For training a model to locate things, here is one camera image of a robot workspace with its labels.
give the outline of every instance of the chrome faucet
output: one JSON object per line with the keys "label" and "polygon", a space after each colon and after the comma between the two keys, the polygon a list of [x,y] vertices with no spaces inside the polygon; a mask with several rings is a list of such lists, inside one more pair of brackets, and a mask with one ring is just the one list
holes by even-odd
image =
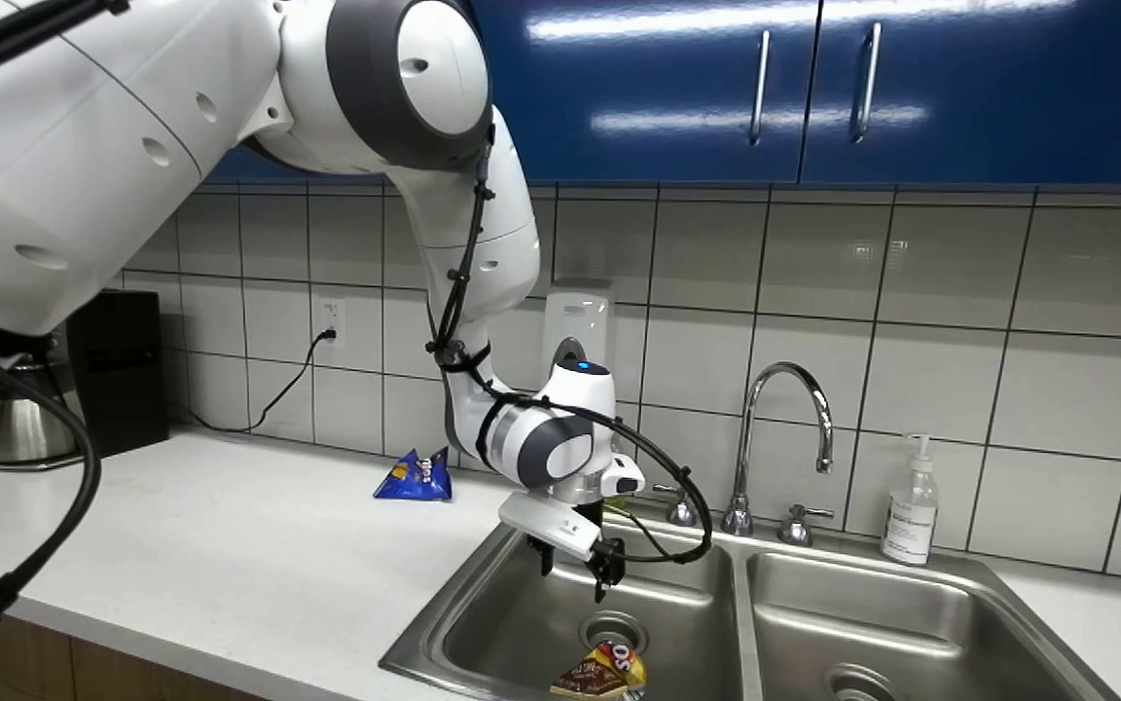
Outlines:
{"label": "chrome faucet", "polygon": [[733,497],[726,497],[726,508],[719,519],[719,530],[726,530],[726,532],[751,532],[748,438],[751,438],[751,425],[754,425],[754,401],[773,375],[794,375],[804,384],[809,401],[816,403],[816,428],[820,428],[816,472],[829,472],[829,462],[833,462],[833,411],[829,411],[829,397],[826,397],[820,382],[794,362],[773,362],[773,366],[757,368],[757,379],[743,388],[743,425],[739,425],[739,450],[733,462],[737,465]]}

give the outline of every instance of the double sink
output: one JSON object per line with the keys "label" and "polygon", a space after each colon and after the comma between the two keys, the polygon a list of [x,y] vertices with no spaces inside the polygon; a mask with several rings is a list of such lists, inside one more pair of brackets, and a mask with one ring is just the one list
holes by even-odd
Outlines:
{"label": "double sink", "polygon": [[[650,523],[665,549],[696,532]],[[628,554],[646,536],[608,523]],[[467,697],[547,697],[598,636],[642,645],[650,701],[1110,701],[978,559],[925,569],[860,541],[815,549],[715,532],[706,559],[632,563],[597,604],[576,559],[541,575],[536,549],[499,524],[383,659]]]}

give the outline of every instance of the white countertop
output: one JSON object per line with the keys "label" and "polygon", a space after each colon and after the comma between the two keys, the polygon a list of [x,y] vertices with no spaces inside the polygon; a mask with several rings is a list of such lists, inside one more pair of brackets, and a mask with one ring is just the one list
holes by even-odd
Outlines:
{"label": "white countertop", "polygon": [[[377,659],[494,530],[507,486],[371,497],[384,458],[180,432],[104,462],[101,497],[13,615],[262,697],[447,691]],[[49,532],[78,472],[0,472],[0,572]],[[1121,691],[1121,581],[994,559]]]}

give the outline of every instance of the kettle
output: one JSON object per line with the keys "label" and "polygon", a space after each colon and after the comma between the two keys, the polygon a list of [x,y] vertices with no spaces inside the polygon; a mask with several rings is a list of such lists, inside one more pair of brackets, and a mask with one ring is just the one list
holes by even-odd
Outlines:
{"label": "kettle", "polygon": [[[56,368],[32,355],[13,366],[13,379],[63,401]],[[23,393],[0,388],[0,465],[48,472],[74,462],[74,450],[74,432],[49,408]]]}

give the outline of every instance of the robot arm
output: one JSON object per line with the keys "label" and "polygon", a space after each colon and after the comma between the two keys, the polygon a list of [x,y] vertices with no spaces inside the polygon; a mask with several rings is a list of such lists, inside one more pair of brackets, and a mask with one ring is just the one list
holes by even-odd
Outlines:
{"label": "robot arm", "polygon": [[536,228],[447,0],[132,0],[0,67],[0,332],[56,332],[246,136],[402,189],[453,445],[527,486],[510,524],[593,559],[598,519],[571,506],[642,489],[642,472],[610,446],[610,375],[580,349],[533,393],[552,403],[494,379],[488,323],[533,289]]}

